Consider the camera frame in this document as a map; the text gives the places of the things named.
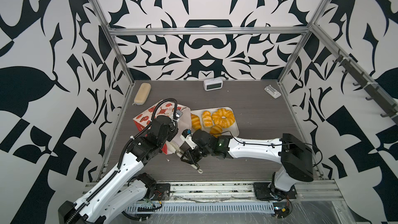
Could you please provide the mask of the small fake bread roll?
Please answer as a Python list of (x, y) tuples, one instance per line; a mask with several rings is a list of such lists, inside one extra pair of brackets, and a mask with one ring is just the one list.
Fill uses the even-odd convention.
[(219, 137), (223, 132), (223, 128), (220, 125), (214, 125), (210, 129), (210, 134), (213, 135), (214, 137)]

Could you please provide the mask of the fake twisted bread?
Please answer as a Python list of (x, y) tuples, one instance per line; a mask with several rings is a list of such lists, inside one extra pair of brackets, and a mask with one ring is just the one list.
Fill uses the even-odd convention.
[(211, 128), (213, 127), (213, 121), (211, 117), (211, 113), (209, 111), (204, 111), (202, 113), (202, 122), (203, 122), (203, 127), (204, 128)]

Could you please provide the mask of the fake croissant bread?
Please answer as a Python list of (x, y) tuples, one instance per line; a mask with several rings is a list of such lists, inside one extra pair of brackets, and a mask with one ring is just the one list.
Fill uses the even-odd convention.
[(193, 130), (200, 130), (202, 128), (201, 119), (199, 116), (191, 114), (191, 125)]

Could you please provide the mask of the steel tongs white tips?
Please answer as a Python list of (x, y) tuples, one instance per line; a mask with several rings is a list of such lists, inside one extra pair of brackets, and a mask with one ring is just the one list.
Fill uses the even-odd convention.
[(180, 158), (181, 162), (190, 165), (191, 167), (196, 169), (198, 173), (200, 174), (203, 173), (203, 170), (200, 169), (200, 165), (198, 164), (198, 162), (206, 156), (203, 153), (203, 150), (200, 146), (195, 145), (194, 148), (190, 147), (185, 151), (182, 151), (180, 148), (177, 148), (175, 153)]

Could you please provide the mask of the fake ring bread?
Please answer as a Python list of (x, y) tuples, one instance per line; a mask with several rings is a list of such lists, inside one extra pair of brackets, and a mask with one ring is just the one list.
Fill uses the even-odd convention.
[(231, 110), (226, 108), (218, 109), (211, 115), (211, 118), (215, 125), (219, 125), (222, 128), (229, 128), (235, 123), (235, 116)]

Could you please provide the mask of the red white paper bag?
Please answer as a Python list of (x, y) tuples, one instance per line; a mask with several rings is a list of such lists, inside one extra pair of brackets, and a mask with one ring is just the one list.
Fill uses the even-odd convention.
[(166, 155), (180, 152), (184, 143), (180, 136), (192, 127), (190, 114), (187, 106), (161, 100), (133, 118), (141, 133), (138, 139)]

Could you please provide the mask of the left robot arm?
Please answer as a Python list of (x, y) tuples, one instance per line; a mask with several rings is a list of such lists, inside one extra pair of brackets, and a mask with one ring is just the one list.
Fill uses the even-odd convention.
[(85, 195), (65, 201), (58, 210), (61, 224), (108, 224), (129, 205), (153, 196), (156, 181), (140, 170), (161, 153), (178, 132), (177, 108), (171, 117), (152, 114), (149, 124), (130, 138), (118, 163)]

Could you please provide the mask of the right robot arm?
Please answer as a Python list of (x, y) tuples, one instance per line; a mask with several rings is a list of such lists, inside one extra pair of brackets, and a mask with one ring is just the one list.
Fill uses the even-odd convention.
[(255, 196), (261, 201), (288, 199), (294, 196), (296, 183), (314, 180), (313, 151), (292, 134), (284, 133), (281, 138), (272, 140), (249, 140), (231, 134), (184, 130), (181, 139), (190, 147), (180, 159), (192, 166), (197, 166), (207, 156), (218, 159), (255, 158), (281, 164), (269, 184), (254, 184)]

